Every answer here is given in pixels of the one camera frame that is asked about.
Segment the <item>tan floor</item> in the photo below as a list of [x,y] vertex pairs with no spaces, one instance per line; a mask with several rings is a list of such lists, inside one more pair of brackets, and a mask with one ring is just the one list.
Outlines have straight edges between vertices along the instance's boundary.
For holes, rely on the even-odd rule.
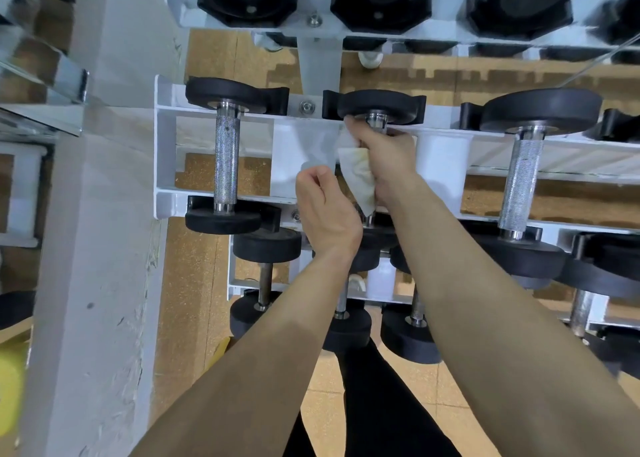
[[[510,60],[457,59],[451,57],[386,57],[381,68],[363,70],[354,54],[345,54],[342,91],[382,88],[426,94],[428,102],[457,105],[461,101],[484,103],[506,92],[554,85],[580,65]],[[191,33],[187,72],[194,76],[220,76],[256,87],[286,86],[301,93],[295,51],[267,53],[255,48],[249,35],[234,32]],[[615,76],[627,76],[624,82]],[[640,114],[640,67],[603,69],[582,81],[581,86],[600,91],[607,106]],[[241,162],[240,194],[267,195],[270,160],[244,158]],[[186,171],[176,175],[176,185],[212,189],[213,156],[189,154]],[[480,215],[500,210],[504,179],[469,176],[463,210]],[[638,227],[640,188],[589,183],[540,181],[532,218],[573,220],[588,224]],[[182,219],[169,222],[161,320],[155,368],[153,418],[167,409],[203,371],[216,345],[229,334],[226,293],[228,237],[188,231]],[[239,263],[241,278],[257,278],[258,267]],[[276,280],[286,280],[286,266],[276,267]],[[554,285],[538,298],[553,299],[547,305],[568,307],[571,293]],[[640,319],[640,309],[615,307],[621,316]],[[372,337],[390,364],[416,397],[435,416],[444,432],[464,456],[494,456],[497,451],[475,417],[444,364],[423,366],[391,354],[380,344],[380,315],[374,312]],[[621,384],[640,405],[640,381],[623,375]],[[321,355],[302,407],[305,426],[319,456],[338,456],[344,451],[342,384],[335,357]]]

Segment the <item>person's left hand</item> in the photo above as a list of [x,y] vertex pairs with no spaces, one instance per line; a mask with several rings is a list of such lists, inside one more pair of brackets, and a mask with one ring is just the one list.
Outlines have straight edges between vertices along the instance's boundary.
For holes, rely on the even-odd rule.
[[300,171],[296,196],[302,227],[316,255],[334,250],[353,259],[362,240],[362,220],[331,169],[315,166]]

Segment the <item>person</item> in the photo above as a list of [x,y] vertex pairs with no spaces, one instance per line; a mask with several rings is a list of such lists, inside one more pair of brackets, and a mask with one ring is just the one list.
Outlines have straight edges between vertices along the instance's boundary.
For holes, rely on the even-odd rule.
[[[588,348],[484,253],[415,170],[407,134],[345,123],[370,150],[444,361],[503,457],[631,457],[640,409]],[[300,405],[362,238],[327,166],[296,179],[316,251],[260,320],[156,421],[132,457],[313,455]],[[375,346],[338,355],[346,455],[460,455]]]

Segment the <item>black pants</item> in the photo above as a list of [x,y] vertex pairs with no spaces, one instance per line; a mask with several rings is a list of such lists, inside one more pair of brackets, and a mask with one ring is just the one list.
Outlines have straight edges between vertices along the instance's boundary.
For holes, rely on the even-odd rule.
[[[338,356],[347,420],[346,457],[460,457],[430,414],[369,341]],[[284,457],[315,456],[298,414]]]

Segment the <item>dumbbell rack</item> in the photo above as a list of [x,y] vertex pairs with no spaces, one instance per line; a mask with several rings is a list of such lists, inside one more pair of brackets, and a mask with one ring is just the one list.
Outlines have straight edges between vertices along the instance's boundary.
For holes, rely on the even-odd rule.
[[[573,22],[530,41],[478,35],[469,27],[467,0],[431,0],[431,16],[403,34],[354,32],[331,12],[332,0],[297,0],[296,11],[279,28],[235,28],[252,33],[267,49],[296,47],[303,91],[319,95],[339,89],[343,50],[423,53],[457,57],[588,61],[615,49],[594,34],[606,4],[616,0],[571,0]],[[176,22],[185,28],[231,29],[198,8],[197,0],[166,0]],[[280,43],[273,40],[274,34]],[[630,46],[603,64],[640,62],[640,46]]]
[[[270,195],[239,196],[240,199],[260,201],[282,210],[281,226],[301,229],[296,209],[295,177],[308,163],[335,166],[339,132],[342,122],[322,119],[322,97],[289,95],[287,116],[245,114],[241,121],[241,138],[247,142],[262,138],[271,144]],[[313,103],[313,112],[301,108],[303,103]],[[155,159],[154,159],[154,207],[158,219],[183,217],[188,209],[190,196],[212,197],[212,192],[183,190],[175,187],[177,166],[177,130],[188,130],[190,120],[205,121],[213,129],[215,111],[191,105],[185,97],[185,86],[172,84],[167,79],[156,78],[155,98]],[[404,126],[403,129],[417,137],[417,170],[447,207],[459,218],[495,221],[493,217],[460,215],[460,206],[467,172],[493,172],[504,175],[509,165],[512,142],[503,134],[457,129],[459,107],[427,105],[422,124]],[[544,158],[540,178],[591,179],[617,184],[640,183],[640,145],[592,140],[593,133],[576,133],[550,137],[545,140]],[[480,163],[471,169],[469,164]],[[562,166],[569,172],[554,172],[554,166]],[[627,234],[632,230],[611,227],[583,226],[559,222],[531,220],[531,227],[543,229],[541,241],[571,251],[574,236],[580,232],[608,232]],[[290,262],[289,280],[292,280],[310,261],[310,247],[303,246],[299,259]],[[230,237],[227,276],[227,296],[241,294],[245,289],[256,289],[252,280],[236,278],[236,258],[233,255],[233,237]],[[370,303],[396,301],[410,303],[409,296],[394,293],[396,269],[388,256],[369,272],[366,292],[352,290],[349,298],[364,299]],[[283,291],[286,284],[274,283],[273,290]],[[591,307],[589,321],[607,325],[637,326],[638,322],[606,317],[606,296],[596,296]]]

